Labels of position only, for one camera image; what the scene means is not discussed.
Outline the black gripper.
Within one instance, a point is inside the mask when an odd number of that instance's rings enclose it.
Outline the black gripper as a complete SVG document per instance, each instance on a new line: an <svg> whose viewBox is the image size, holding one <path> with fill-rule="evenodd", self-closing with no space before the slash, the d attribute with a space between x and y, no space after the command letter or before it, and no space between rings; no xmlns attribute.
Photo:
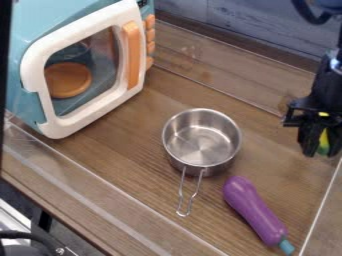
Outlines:
<svg viewBox="0 0 342 256"><path fill-rule="evenodd" d="M342 111L331 111L311 96L297 98L286 104L287 111L282 124L297 127L298 143L306 157L313 157L319 147L319 138L325 128L329 136L329 157L342 150Z"/></svg>

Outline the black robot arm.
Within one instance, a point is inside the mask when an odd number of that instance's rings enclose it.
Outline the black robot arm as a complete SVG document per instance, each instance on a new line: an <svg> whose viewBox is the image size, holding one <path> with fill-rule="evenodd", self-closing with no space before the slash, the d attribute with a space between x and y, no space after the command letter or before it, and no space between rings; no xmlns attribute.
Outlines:
<svg viewBox="0 0 342 256"><path fill-rule="evenodd" d="M334 157L342 151L342 23L337 49L322 57L311 92L289 102L282 123L298 128L306 157Z"/></svg>

